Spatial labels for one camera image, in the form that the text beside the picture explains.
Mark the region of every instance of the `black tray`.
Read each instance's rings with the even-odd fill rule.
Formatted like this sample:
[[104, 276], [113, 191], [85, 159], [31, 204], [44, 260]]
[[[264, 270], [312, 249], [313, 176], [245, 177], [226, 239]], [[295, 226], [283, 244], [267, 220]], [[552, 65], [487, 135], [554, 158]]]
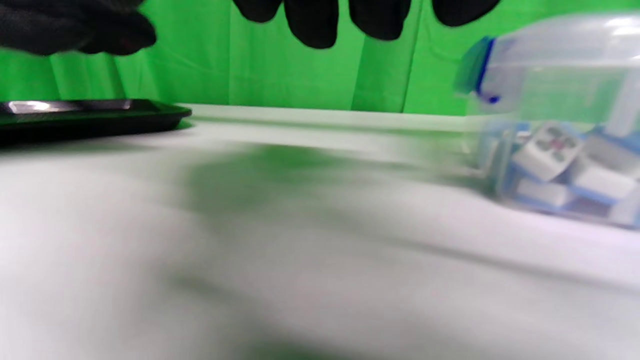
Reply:
[[190, 115], [143, 99], [0, 102], [0, 147], [169, 131]]

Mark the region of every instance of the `white table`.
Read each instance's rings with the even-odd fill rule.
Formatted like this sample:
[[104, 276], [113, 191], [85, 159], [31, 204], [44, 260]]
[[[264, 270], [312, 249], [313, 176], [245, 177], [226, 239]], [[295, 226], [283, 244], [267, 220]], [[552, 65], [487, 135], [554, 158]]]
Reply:
[[289, 123], [3, 153], [0, 359], [640, 358], [639, 234], [391, 171], [416, 163], [401, 136]]

